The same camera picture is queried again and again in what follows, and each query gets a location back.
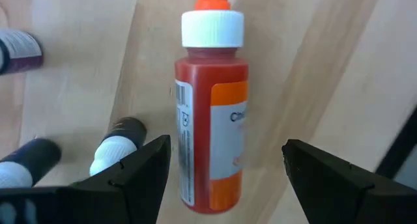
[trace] wood grain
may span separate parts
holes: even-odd
[[[281,146],[302,139],[374,170],[417,104],[417,0],[231,0],[250,64],[244,183],[214,216],[178,189],[173,63],[193,1],[0,0],[0,25],[20,23],[46,52],[43,69],[0,77],[0,154],[52,138],[64,158],[42,184],[68,184],[87,176],[109,124],[135,116],[148,140],[173,136],[158,223],[307,223]],[[19,4],[29,16],[11,14]]]

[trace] purple paint bottle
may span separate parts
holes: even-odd
[[[44,62],[39,43],[28,33],[0,31],[0,75],[39,68]]]

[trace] bottle label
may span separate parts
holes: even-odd
[[[240,157],[244,147],[244,119],[248,82],[216,84],[210,107],[210,208],[225,210],[239,199]]]
[[[11,59],[41,56],[38,42],[29,34],[17,30],[0,32],[0,39],[8,49]]]
[[[180,196],[182,200],[194,206],[194,118],[193,87],[177,81],[177,129],[180,163]]]

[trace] wooden surface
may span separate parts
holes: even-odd
[[[0,0],[0,26],[32,32],[45,67],[0,77],[0,154],[34,137],[63,148],[41,184],[88,175],[109,124],[136,116],[173,136],[159,223],[307,223],[283,170],[298,138],[373,170],[417,104],[417,0],[231,0],[250,63],[243,195],[202,216],[179,199],[173,63],[194,0]]]

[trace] orange nozzle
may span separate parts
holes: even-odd
[[[196,10],[230,10],[228,0],[197,0]]]

